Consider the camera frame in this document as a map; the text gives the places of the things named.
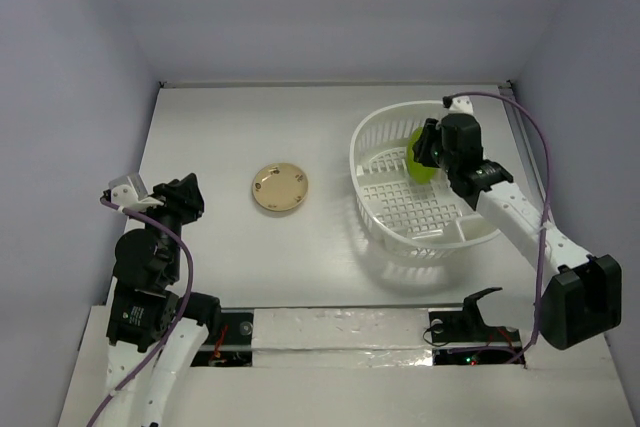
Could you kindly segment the lime green plate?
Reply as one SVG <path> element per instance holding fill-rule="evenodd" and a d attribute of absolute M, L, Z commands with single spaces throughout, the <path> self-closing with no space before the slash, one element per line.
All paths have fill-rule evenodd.
<path fill-rule="evenodd" d="M 429 183 L 438 173 L 437 168 L 425 167 L 414 159 L 413 147 L 419 140 L 422 130 L 422 127 L 418 127 L 412 132 L 405 151 L 408 175 L 419 185 Z"/>

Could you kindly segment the white plastic dish rack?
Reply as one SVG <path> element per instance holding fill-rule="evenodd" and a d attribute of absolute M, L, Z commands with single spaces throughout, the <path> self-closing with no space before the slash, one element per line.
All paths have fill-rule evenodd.
<path fill-rule="evenodd" d="M 499 235 L 452 191 L 444 172 L 425 183 L 410 175 L 406 149 L 413 136 L 426 119 L 449 112 L 437 100 L 402 102 L 370 113 L 352 135 L 349 164 L 361 220 L 396 256 L 444 258 Z"/>

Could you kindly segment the beige plate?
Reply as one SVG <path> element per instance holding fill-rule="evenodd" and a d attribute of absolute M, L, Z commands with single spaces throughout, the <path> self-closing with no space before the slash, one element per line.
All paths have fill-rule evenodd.
<path fill-rule="evenodd" d="M 297 165 L 286 162 L 263 167 L 251 183 L 255 202 L 270 212 L 289 212 L 300 206 L 309 192 L 307 174 Z"/>

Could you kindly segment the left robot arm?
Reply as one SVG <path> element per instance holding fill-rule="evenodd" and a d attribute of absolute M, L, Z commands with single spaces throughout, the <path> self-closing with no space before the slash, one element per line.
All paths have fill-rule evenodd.
<path fill-rule="evenodd" d="M 193 290 L 184 226 L 204 213 L 195 174 L 147 189 L 139 174 L 113 180 L 103 206 L 140 222 L 114 249 L 104 398 L 90 426 L 163 426 L 198 350 L 221 330 L 218 298 Z"/>

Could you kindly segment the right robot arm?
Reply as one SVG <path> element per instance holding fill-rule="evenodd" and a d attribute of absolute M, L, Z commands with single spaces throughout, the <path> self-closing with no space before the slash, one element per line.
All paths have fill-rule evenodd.
<path fill-rule="evenodd" d="M 452 191 L 496 227 L 536 272 L 533 331 L 558 350 L 618 327 L 622 268 L 571 241 L 537 209 L 513 176 L 484 156 L 474 116 L 450 113 L 426 119 L 410 152 L 425 168 L 446 174 Z"/>

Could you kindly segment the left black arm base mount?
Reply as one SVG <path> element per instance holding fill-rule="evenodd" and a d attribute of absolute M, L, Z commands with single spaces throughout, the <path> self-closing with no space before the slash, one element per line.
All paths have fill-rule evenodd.
<path fill-rule="evenodd" d="M 219 337 L 222 326 L 222 308 L 218 297 L 192 292 L 187 302 L 183 318 L 194 320 L 198 326 L 205 326 L 208 331 L 206 343 L 212 343 Z"/>

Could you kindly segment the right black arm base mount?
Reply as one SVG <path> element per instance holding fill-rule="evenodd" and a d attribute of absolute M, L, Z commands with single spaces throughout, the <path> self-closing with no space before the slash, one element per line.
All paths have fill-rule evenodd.
<path fill-rule="evenodd" d="M 500 290 L 501 287 L 486 288 L 468 295 L 460 305 L 430 309 L 429 326 L 423 338 L 434 347 L 450 344 L 489 346 L 492 342 L 503 342 L 507 347 L 520 346 L 518 331 L 487 325 L 478 307 L 480 299 Z"/>

